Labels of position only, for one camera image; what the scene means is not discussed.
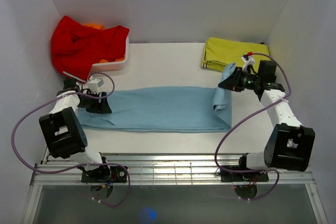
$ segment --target white basket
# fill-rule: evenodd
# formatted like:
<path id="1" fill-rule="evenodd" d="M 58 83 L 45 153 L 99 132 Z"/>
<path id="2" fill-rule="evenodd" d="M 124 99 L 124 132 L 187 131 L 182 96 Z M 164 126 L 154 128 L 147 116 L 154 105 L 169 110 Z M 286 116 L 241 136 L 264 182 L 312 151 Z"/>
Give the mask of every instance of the white basket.
<path id="1" fill-rule="evenodd" d="M 126 38 L 126 48 L 125 48 L 125 59 L 123 61 L 117 62 L 106 62 L 106 63 L 95 63 L 92 64 L 90 72 L 104 72 L 104 71 L 114 71 L 121 70 L 125 67 L 125 63 L 128 60 L 130 42 L 127 35 Z"/>

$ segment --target folded yellow cloth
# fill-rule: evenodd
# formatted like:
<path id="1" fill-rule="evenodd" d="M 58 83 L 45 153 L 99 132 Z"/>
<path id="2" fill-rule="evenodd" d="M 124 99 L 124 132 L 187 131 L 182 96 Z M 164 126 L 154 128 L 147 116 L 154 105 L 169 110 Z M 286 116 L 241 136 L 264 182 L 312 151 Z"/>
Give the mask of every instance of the folded yellow cloth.
<path id="1" fill-rule="evenodd" d="M 219 72 L 223 72 L 224 67 L 232 62 L 235 62 L 237 67 L 243 67 L 244 62 L 241 56 L 248 52 L 269 54 L 266 45 L 209 38 L 205 43 L 201 67 Z M 256 61 L 253 65 L 256 71 L 258 71 L 261 60 L 269 60 L 261 55 L 254 55 L 253 58 Z"/>

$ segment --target red towel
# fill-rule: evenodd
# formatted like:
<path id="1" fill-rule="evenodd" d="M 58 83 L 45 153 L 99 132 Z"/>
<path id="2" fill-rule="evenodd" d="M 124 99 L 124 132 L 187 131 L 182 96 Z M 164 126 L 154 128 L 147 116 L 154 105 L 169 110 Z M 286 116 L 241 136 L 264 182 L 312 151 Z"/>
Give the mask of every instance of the red towel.
<path id="1" fill-rule="evenodd" d="M 58 72 L 86 82 L 92 64 L 124 57 L 128 33 L 122 26 L 105 30 L 85 27 L 64 16 L 51 38 L 52 64 Z"/>

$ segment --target gray wall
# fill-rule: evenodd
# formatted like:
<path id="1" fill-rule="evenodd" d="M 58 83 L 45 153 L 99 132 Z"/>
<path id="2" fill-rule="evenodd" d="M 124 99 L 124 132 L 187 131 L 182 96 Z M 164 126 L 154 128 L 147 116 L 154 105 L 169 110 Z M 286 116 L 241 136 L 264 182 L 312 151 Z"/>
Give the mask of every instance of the gray wall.
<path id="1" fill-rule="evenodd" d="M 14 156 L 14 124 L 28 111 L 55 97 L 61 81 L 49 60 L 49 39 L 59 20 L 51 0 L 0 0 L 0 222 L 19 223 L 29 191 L 31 171 Z M 19 128 L 17 147 L 34 164 L 46 148 L 38 118 Z"/>
<path id="2" fill-rule="evenodd" d="M 132 42 L 265 41 L 287 0 L 53 0 L 60 15 L 128 26 Z"/>
<path id="3" fill-rule="evenodd" d="M 336 223 L 336 0 L 289 0 L 268 39 L 293 89 L 294 113 L 316 140 L 311 168 L 329 223 Z"/>

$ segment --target blue cloth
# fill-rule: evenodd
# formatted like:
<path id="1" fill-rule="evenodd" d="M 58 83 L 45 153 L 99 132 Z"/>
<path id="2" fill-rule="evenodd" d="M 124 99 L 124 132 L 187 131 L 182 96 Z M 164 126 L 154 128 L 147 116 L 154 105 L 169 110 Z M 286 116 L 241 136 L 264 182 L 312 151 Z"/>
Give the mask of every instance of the blue cloth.
<path id="1" fill-rule="evenodd" d="M 222 80 L 235 65 L 228 65 Z M 222 88 L 155 87 L 115 91 L 112 114 L 78 109 L 81 125 L 135 132 L 225 132 L 231 127 L 231 91 Z"/>

